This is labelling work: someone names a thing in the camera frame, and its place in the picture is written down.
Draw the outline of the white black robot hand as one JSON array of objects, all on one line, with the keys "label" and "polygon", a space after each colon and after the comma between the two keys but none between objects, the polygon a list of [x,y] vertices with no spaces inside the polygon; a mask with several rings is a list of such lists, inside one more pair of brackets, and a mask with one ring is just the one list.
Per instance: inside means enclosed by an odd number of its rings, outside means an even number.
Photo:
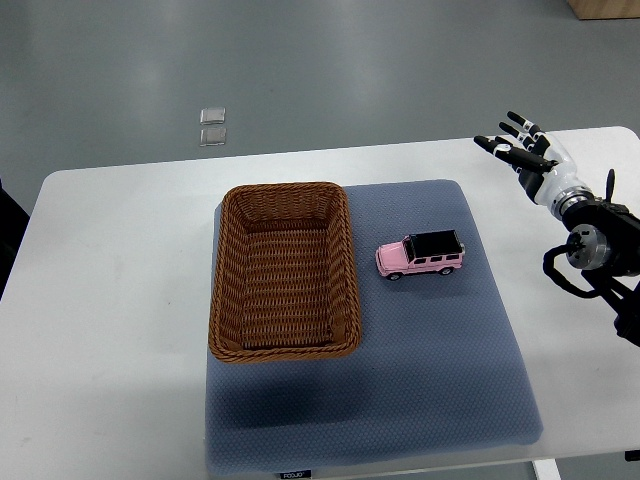
[{"label": "white black robot hand", "polygon": [[577,176],[577,166],[568,151],[552,135],[520,114],[508,111],[510,123],[500,122],[503,136],[477,135],[474,143],[509,165],[527,197],[546,206],[556,217],[561,206],[574,197],[592,197],[591,190]]}]

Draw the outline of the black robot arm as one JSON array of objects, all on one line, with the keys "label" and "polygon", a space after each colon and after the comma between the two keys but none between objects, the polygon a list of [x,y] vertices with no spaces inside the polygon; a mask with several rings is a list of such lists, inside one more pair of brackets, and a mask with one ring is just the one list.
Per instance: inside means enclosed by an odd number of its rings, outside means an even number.
[{"label": "black robot arm", "polygon": [[[561,289],[583,299],[602,298],[616,313],[616,334],[639,344],[639,288],[619,280],[639,274],[639,219],[612,201],[615,171],[610,170],[603,198],[588,192],[570,198],[560,210],[569,231],[566,242],[543,256],[543,272]],[[555,268],[564,255],[591,286],[583,290]]]}]

